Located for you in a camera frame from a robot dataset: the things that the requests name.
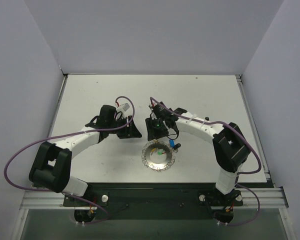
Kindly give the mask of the blue key tag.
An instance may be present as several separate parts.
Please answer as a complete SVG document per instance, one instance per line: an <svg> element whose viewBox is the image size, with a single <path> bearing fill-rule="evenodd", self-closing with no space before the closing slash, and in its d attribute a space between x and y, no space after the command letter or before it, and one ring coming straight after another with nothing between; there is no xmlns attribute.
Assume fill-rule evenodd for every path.
<svg viewBox="0 0 300 240"><path fill-rule="evenodd" d="M176 146L175 141L173 139L169 140L169 145L171 148L174 148Z"/></svg>

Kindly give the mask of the metal disc keyring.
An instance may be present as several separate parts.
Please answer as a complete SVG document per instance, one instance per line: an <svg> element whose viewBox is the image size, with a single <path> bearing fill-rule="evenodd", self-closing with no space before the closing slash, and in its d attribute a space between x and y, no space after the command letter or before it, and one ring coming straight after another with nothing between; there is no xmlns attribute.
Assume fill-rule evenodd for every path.
<svg viewBox="0 0 300 240"><path fill-rule="evenodd" d="M165 151L165 154L158 155L158 151ZM175 163L175 151L164 141L150 141L142 149L141 161L153 171L166 171Z"/></svg>

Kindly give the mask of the black key tag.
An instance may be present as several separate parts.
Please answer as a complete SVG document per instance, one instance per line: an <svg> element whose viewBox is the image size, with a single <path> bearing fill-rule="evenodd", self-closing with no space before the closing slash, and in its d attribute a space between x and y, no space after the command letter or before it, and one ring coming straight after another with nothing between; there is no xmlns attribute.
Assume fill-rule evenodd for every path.
<svg viewBox="0 0 300 240"><path fill-rule="evenodd" d="M177 153L178 152L178 149L181 147L181 144L180 143L177 143L174 147L173 147L173 149L174 149L174 151Z"/></svg>

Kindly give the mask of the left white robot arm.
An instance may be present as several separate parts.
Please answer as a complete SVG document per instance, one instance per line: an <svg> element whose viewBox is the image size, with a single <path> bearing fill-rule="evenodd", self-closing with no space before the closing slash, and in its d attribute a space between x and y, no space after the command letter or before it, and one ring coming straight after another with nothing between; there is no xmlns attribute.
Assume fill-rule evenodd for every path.
<svg viewBox="0 0 300 240"><path fill-rule="evenodd" d="M72 159L110 134L119 139L141 138L133 117L124 115L129 107L127 103L119 107L103 105L99 115L81 129L82 133L55 143L43 142L30 169L29 180L55 193L75 195L74 199L82 206L90 204L93 194L88 190L89 184L71 176Z"/></svg>

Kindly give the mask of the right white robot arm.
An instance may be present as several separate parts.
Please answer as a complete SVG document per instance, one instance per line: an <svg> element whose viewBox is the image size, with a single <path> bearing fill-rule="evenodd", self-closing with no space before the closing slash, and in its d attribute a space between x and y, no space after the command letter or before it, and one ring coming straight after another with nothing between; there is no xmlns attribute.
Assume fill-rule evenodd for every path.
<svg viewBox="0 0 300 240"><path fill-rule="evenodd" d="M145 119L148 141L168 137L169 130L174 130L176 135L184 132L210 143L220 167L215 188L223 195L235 189L238 173L251 153L235 123L212 124L180 107L166 109L162 102L151 103L149 109L150 116Z"/></svg>

